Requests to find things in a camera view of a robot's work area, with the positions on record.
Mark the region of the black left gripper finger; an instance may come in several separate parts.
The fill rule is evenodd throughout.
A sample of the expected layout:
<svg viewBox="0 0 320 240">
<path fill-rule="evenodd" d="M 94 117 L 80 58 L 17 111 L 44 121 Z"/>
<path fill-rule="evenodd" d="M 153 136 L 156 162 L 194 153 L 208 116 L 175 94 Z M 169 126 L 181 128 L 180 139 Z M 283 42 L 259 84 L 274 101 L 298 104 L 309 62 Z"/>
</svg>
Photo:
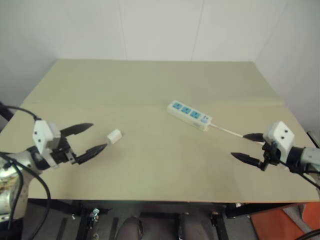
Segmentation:
<svg viewBox="0 0 320 240">
<path fill-rule="evenodd" d="M 75 124 L 70 127 L 64 128 L 60 131 L 61 135 L 64 137 L 68 137 L 71 135 L 77 135 L 80 134 L 90 127 L 92 127 L 94 124 L 93 123 L 80 123 L 80 124 Z"/>
<path fill-rule="evenodd" d="M 75 157 L 74 164 L 81 165 L 93 158 L 95 158 L 100 152 L 107 147 L 107 144 L 101 144 L 88 149 L 84 154 Z"/>
</svg>

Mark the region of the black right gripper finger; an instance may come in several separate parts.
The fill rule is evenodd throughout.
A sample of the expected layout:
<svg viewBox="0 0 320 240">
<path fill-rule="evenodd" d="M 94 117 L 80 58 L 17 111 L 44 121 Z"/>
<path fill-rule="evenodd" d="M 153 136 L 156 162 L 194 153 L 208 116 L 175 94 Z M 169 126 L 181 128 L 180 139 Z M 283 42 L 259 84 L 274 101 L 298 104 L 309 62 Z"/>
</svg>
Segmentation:
<svg viewBox="0 0 320 240">
<path fill-rule="evenodd" d="M 248 133 L 243 135 L 242 137 L 254 142 L 264 142 L 264 137 L 262 133 Z"/>
<path fill-rule="evenodd" d="M 250 155 L 240 153 L 240 152 L 231 152 L 230 154 L 245 164 L 248 164 L 257 168 L 261 167 L 262 162 L 257 158 L 251 157 Z"/>
</svg>

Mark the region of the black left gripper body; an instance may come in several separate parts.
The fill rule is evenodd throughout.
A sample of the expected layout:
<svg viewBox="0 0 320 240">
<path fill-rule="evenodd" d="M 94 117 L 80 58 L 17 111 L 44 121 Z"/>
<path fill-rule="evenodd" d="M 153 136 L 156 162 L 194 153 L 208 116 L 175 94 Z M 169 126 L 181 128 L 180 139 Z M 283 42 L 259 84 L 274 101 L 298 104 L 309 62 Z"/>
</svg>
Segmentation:
<svg viewBox="0 0 320 240">
<path fill-rule="evenodd" d="M 58 146 L 51 151 L 50 156 L 57 165 L 67 162 L 75 164 L 77 158 L 65 136 L 60 138 Z"/>
</svg>

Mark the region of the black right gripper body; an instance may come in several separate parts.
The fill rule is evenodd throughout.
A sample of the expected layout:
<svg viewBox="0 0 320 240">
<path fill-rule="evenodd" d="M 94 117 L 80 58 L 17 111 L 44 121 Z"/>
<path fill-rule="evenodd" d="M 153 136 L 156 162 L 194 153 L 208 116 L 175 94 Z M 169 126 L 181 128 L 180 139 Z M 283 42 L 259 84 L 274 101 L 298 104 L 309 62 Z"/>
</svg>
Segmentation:
<svg viewBox="0 0 320 240">
<path fill-rule="evenodd" d="M 275 141 L 271 143 L 265 142 L 262 146 L 263 153 L 263 162 L 260 164 L 260 169 L 265 171 L 268 165 L 277 166 L 280 164 L 281 152 L 278 150 L 278 145 Z"/>
</svg>

